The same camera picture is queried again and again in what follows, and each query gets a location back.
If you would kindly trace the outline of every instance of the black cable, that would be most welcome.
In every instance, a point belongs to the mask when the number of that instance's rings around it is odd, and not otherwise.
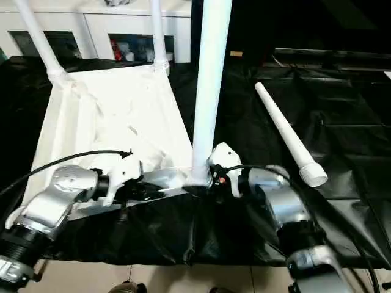
[[[281,174],[280,172],[278,172],[278,171],[276,171],[274,169],[271,169],[271,168],[267,168],[267,167],[263,167],[263,166],[259,166],[259,165],[237,165],[237,166],[234,166],[234,167],[225,168],[225,171],[228,173],[229,171],[233,171],[233,170],[237,170],[237,169],[251,169],[251,168],[258,168],[258,169],[261,169],[261,170],[267,170],[269,172],[272,172],[272,173],[275,173],[277,175],[280,175],[285,180],[287,180],[295,189],[297,189],[298,191],[300,190],[300,189],[298,189],[298,185],[295,184],[294,182],[292,182],[292,180],[290,178],[288,178],[284,174]],[[372,285],[373,285],[373,292],[374,293],[380,293],[380,287],[379,287],[378,278],[376,277],[375,270],[373,269],[373,267],[371,265],[371,262],[368,259],[367,254],[364,252],[364,250],[361,248],[361,246],[356,242],[356,240],[354,239],[354,237],[352,235],[350,235],[349,233],[345,233],[345,234],[350,239],[350,241],[353,243],[353,245],[355,246],[355,248],[359,252],[361,258],[364,259],[364,261],[367,263],[368,271],[369,271],[369,274],[370,274],[370,277],[371,277],[371,281],[372,281]]]
[[[250,275],[251,275],[252,293],[255,293],[254,275],[253,275],[253,273],[252,273],[252,266],[250,266]]]
[[[376,276],[375,270],[373,269],[373,266],[371,265],[371,262],[370,262],[370,260],[368,259],[367,254],[366,254],[365,251],[361,248],[361,246],[358,245],[358,243],[356,242],[356,240],[354,240],[353,237],[349,237],[349,238],[350,238],[351,242],[354,244],[354,246],[356,247],[357,251],[360,253],[361,258],[363,258],[363,259],[365,260],[365,262],[367,263],[368,271],[369,271],[369,276],[371,276],[371,281],[372,281],[372,286],[373,286],[373,292],[374,292],[374,293],[380,293],[379,281],[378,281],[378,278],[377,278],[377,276]]]
[[[79,153],[79,154],[72,154],[71,156],[67,156],[67,157],[63,157],[62,159],[58,159],[54,162],[51,162],[49,164],[46,164],[42,167],[39,167],[39,168],[36,168],[35,170],[23,175],[22,177],[19,177],[18,179],[16,179],[13,183],[11,183],[10,185],[8,185],[5,189],[3,189],[1,192],[0,192],[0,198],[5,194],[7,193],[8,191],[10,191],[11,189],[13,189],[16,185],[22,183],[24,180],[28,179],[28,177],[38,173],[38,172],[41,172],[42,170],[44,169],[47,169],[47,168],[50,168],[54,165],[57,165],[57,164],[60,164],[62,162],[65,162],[65,161],[69,161],[69,160],[72,160],[72,159],[75,159],[77,157],[84,157],[84,156],[89,156],[91,154],[119,154],[121,157],[127,157],[129,156],[130,154],[132,154],[132,152],[126,152],[126,151],[114,151],[114,150],[102,150],[102,151],[85,151],[83,153]]]

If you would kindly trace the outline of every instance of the cable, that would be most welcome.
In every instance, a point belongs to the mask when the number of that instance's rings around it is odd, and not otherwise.
[[[71,156],[67,156],[67,157],[63,157],[62,159],[58,159],[54,162],[51,162],[49,164],[46,164],[42,167],[39,167],[39,168],[36,168],[35,170],[23,175],[22,177],[19,177],[18,179],[16,179],[13,183],[11,183],[10,185],[8,185],[5,189],[3,189],[1,192],[0,192],[0,198],[5,194],[7,193],[9,190],[13,189],[16,185],[18,185],[19,183],[22,183],[24,180],[28,179],[28,177],[34,175],[34,174],[37,174],[38,172],[41,172],[42,170],[44,169],[47,169],[47,168],[50,168],[54,165],[57,165],[57,164],[60,164],[62,162],[65,162],[65,161],[69,161],[69,160],[72,160],[72,159],[75,159],[77,157],[84,157],[84,156],[89,156],[91,154],[119,154],[121,157],[127,157],[129,156],[130,154],[132,154],[132,152],[126,152],[126,151],[113,151],[113,150],[103,150],[103,151],[85,151],[83,153],[79,153],[79,154],[72,154]]]
[[[277,58],[274,57],[274,55],[272,55],[271,57],[273,58],[274,61],[276,61],[276,63],[277,63],[278,65],[280,65],[281,67],[285,67],[284,64],[282,64],[281,62],[279,62],[279,61],[277,60]]]
[[[295,184],[294,182],[292,182],[292,180],[290,178],[288,178],[284,174],[281,174],[280,172],[278,172],[278,171],[276,171],[274,169],[271,169],[271,168],[266,168],[266,167],[262,167],[262,166],[259,166],[259,165],[237,165],[237,166],[234,166],[234,167],[225,168],[225,171],[228,173],[229,171],[233,171],[233,170],[237,170],[237,169],[251,169],[251,168],[258,168],[258,169],[262,169],[262,170],[267,170],[269,172],[272,172],[272,173],[275,173],[277,175],[280,175],[285,180],[287,180],[295,189],[297,189],[298,191],[300,190],[300,189],[297,188],[298,185]],[[350,233],[346,232],[345,234],[350,239],[350,241],[353,243],[353,245],[355,246],[355,248],[359,252],[361,258],[364,259],[365,262],[367,263],[368,271],[369,271],[369,274],[370,274],[370,277],[371,277],[371,281],[372,281],[373,292],[374,293],[380,293],[380,287],[379,287],[378,278],[376,277],[375,270],[373,269],[373,267],[371,265],[371,262],[368,259],[367,254],[364,252],[364,250],[361,248],[361,246],[357,243],[355,238],[352,235],[350,235]]]
[[[254,275],[253,275],[253,273],[252,273],[252,266],[250,266],[250,275],[251,275],[252,293],[255,293]]]
[[[368,259],[368,256],[367,254],[365,253],[365,251],[363,251],[363,249],[361,248],[360,245],[357,244],[356,240],[354,240],[353,237],[349,237],[351,242],[353,242],[354,246],[356,247],[357,251],[360,253],[361,255],[361,258],[363,258],[365,260],[365,262],[367,263],[367,266],[368,266],[368,271],[369,271],[369,276],[371,276],[371,281],[372,281],[372,286],[373,286],[373,292],[374,293],[380,293],[380,285],[379,285],[379,281],[378,281],[378,278],[376,276],[376,273],[375,273],[375,270],[373,269],[372,265],[371,265],[371,262],[369,261]]]
[[[334,253],[338,256],[338,258],[342,258],[342,254],[337,250],[335,245],[333,243],[331,243],[331,241],[328,238],[325,239],[325,243],[331,248],[331,250],[334,251]],[[366,287],[364,281],[361,279],[359,274],[352,267],[349,267],[348,269],[351,272],[351,274],[353,275],[353,277],[356,279],[356,281],[358,282],[362,292],[369,293],[368,288]]]
[[[228,173],[229,171],[234,171],[234,170],[237,170],[237,169],[252,169],[252,168],[266,170],[266,171],[272,172],[274,174],[277,174],[279,176],[282,176],[295,189],[297,189],[298,191],[300,190],[298,185],[296,183],[294,183],[287,175],[284,175],[284,174],[282,174],[282,173],[280,173],[280,172],[278,172],[278,171],[276,171],[276,170],[274,170],[272,168],[267,168],[267,167],[263,167],[263,166],[259,166],[259,165],[237,165],[237,166],[225,168],[224,170],[225,170],[226,173]]]

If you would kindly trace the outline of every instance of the pipe end cap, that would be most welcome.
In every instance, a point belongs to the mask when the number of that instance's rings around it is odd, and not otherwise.
[[[300,169],[300,177],[310,187],[318,187],[324,184],[328,177],[320,164],[314,162]]]

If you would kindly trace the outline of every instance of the white cabinet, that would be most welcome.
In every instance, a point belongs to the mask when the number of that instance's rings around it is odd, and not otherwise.
[[[83,14],[37,12],[36,16],[42,29],[48,34],[50,43],[55,42],[53,39],[56,37],[67,38],[68,43],[75,44],[74,50],[78,51],[80,57],[97,57]],[[26,25],[18,12],[0,12],[0,47],[7,57],[22,56],[23,51],[32,51],[28,48],[32,43],[27,44],[29,39],[26,36],[28,36]],[[69,46],[69,44],[59,43],[59,48],[61,45]]]
[[[56,55],[67,55],[70,49],[82,58],[114,59],[111,40],[129,43],[136,60],[142,60],[137,59],[137,50],[142,50],[132,48],[134,42],[136,47],[146,43],[146,51],[153,49],[149,0],[117,7],[107,7],[104,0],[29,1],[49,43],[59,44],[53,48]],[[161,8],[166,51],[173,53],[175,62],[190,62],[191,1],[161,0]],[[7,57],[34,55],[35,47],[12,0],[0,0],[0,48]]]
[[[86,19],[98,57],[101,59],[114,59],[111,39],[118,35],[152,37],[150,16],[90,14],[86,15]],[[190,18],[163,17],[163,32],[165,36],[173,38],[172,53],[176,63],[190,62],[190,28]],[[170,52],[169,46],[170,38],[166,38],[167,52]]]

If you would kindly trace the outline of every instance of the red object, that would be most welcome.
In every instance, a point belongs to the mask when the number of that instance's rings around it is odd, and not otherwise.
[[[115,40],[110,40],[112,51],[114,52],[114,58],[116,61],[122,61],[122,54],[120,48],[118,48],[118,44]]]

